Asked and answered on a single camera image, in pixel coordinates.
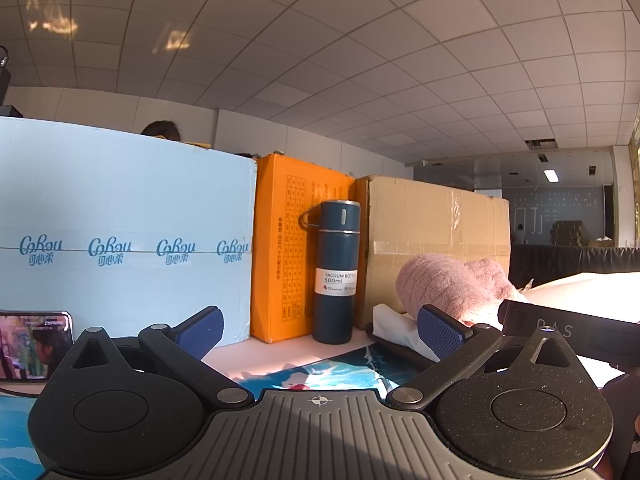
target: white label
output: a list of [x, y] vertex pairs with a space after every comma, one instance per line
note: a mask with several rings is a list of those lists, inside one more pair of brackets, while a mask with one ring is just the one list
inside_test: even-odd
[[325, 296], [353, 296], [357, 281], [357, 270], [316, 269], [315, 290]]

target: phone screen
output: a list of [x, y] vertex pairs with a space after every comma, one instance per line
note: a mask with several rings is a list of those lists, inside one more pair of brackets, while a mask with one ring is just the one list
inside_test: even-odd
[[0, 312], [0, 379], [49, 379], [72, 344], [69, 314]]

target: pink towel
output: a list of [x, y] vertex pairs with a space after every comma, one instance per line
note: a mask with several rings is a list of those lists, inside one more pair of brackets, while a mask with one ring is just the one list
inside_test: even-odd
[[424, 304], [432, 304], [467, 326], [490, 323], [499, 327], [502, 300], [527, 301], [496, 261], [485, 258], [464, 264], [445, 254], [411, 258], [400, 269], [396, 291], [414, 318]]

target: vacuum bottle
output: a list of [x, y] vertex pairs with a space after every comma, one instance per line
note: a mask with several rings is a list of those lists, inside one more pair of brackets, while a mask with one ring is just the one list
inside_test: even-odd
[[314, 287], [316, 341], [343, 344], [351, 339], [359, 243], [360, 204], [351, 200], [322, 202]]

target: ceiling vent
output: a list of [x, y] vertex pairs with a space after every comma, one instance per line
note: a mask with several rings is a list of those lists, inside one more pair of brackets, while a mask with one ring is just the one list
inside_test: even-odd
[[555, 139], [531, 139], [525, 142], [530, 150], [551, 150], [558, 147]]

